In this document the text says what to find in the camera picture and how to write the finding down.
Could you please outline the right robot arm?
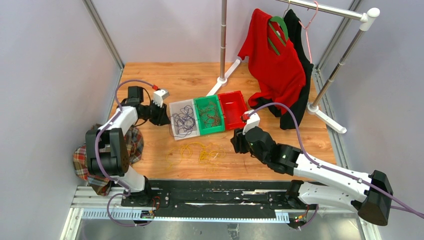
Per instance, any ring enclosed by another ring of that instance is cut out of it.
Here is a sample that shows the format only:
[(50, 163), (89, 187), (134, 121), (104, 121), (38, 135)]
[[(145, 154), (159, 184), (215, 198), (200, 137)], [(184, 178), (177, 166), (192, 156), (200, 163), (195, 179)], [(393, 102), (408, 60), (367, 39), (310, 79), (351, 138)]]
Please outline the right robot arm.
[(393, 189), (384, 172), (374, 170), (368, 174), (322, 161), (297, 147), (276, 143), (268, 132), (257, 126), (247, 132), (234, 129), (230, 142), (236, 153), (250, 153), (278, 174), (319, 183), (292, 181), (285, 195), (291, 208), (297, 209), (303, 204), (327, 205), (350, 210), (374, 225), (388, 225)]

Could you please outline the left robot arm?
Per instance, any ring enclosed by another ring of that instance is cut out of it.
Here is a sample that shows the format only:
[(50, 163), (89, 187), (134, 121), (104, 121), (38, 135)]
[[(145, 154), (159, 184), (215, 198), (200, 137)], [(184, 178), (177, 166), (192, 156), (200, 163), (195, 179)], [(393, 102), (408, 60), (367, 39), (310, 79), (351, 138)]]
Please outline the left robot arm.
[(149, 121), (156, 126), (170, 124), (164, 100), (170, 95), (163, 88), (153, 86), (154, 92), (148, 105), (143, 105), (145, 89), (128, 87), (127, 98), (118, 104), (115, 114), (98, 129), (85, 134), (86, 164), (88, 173), (106, 177), (134, 193), (140, 206), (149, 206), (153, 193), (147, 186), (147, 178), (130, 166), (130, 157), (125, 143), (125, 134), (138, 120)]

